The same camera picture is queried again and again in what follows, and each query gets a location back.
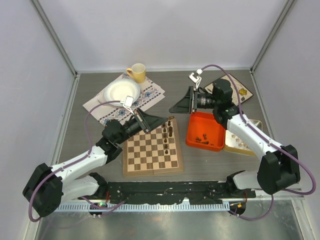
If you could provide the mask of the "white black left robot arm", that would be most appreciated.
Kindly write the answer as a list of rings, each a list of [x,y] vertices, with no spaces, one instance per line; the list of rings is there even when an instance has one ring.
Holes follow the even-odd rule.
[[[91,144],[86,152],[53,166],[46,163],[38,165],[22,191],[29,202],[29,219],[36,222],[33,211],[44,218],[61,203],[72,199],[85,196],[102,199],[107,192],[104,178],[96,173],[86,177],[82,175],[117,158],[123,150],[120,145],[130,137],[141,131],[150,133],[167,120],[166,117],[150,115],[137,108],[124,124],[116,119],[109,120],[102,131],[102,138],[96,144]]]

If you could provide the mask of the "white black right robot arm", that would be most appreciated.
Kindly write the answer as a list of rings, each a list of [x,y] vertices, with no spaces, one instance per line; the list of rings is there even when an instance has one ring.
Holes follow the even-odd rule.
[[[292,145],[283,146],[273,141],[247,118],[233,103],[231,83],[219,78],[213,82],[212,93],[201,93],[189,86],[185,96],[173,105],[170,113],[192,114],[198,109],[211,109],[215,121],[225,130],[235,134],[254,152],[260,161],[257,172],[239,171],[227,177],[226,193],[233,198],[244,189],[262,189],[273,195],[284,190],[300,179],[300,167],[291,157],[298,152]]]

